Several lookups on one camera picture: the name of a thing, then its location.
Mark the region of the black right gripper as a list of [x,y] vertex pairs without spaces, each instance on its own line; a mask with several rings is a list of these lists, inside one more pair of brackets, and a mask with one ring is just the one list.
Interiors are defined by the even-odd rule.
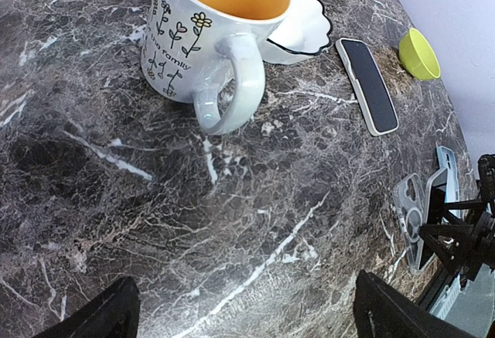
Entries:
[[[480,198],[444,203],[442,222],[459,220],[468,224],[426,224],[420,237],[451,275],[474,281],[482,265],[494,269],[494,154],[478,160]],[[454,210],[466,211],[456,217]]]

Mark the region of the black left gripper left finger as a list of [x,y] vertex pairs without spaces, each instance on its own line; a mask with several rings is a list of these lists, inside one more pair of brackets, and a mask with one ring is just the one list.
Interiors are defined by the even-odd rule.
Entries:
[[131,277],[115,281],[73,315],[38,337],[136,337],[140,313],[138,287]]

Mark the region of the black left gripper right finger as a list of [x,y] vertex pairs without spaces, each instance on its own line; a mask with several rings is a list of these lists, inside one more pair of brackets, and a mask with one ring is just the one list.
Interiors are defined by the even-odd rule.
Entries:
[[432,276],[412,301],[372,272],[361,270],[356,279],[353,317],[359,337],[478,337],[480,318],[459,294],[445,320],[429,313],[441,290],[452,283],[445,269]]

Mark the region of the silver-edged phone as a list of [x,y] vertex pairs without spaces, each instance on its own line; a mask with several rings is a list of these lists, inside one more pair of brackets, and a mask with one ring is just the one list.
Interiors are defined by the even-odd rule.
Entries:
[[427,224],[440,224],[442,222],[448,173],[447,168],[441,168],[434,172],[426,182],[421,229]]

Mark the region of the clear magsafe phone case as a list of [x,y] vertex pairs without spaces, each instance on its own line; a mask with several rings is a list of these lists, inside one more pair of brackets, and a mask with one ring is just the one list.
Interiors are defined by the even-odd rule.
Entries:
[[424,224],[425,191],[417,173],[403,178],[392,190],[398,226],[405,243],[409,271],[420,275],[425,266],[420,265],[424,241],[419,229]]

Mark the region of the light blue phone case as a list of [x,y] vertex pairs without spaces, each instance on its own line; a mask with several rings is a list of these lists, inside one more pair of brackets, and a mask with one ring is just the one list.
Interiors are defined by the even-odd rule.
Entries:
[[439,146],[436,148],[437,159],[440,168],[447,168],[447,182],[445,187],[445,202],[460,201],[458,169],[453,150]]

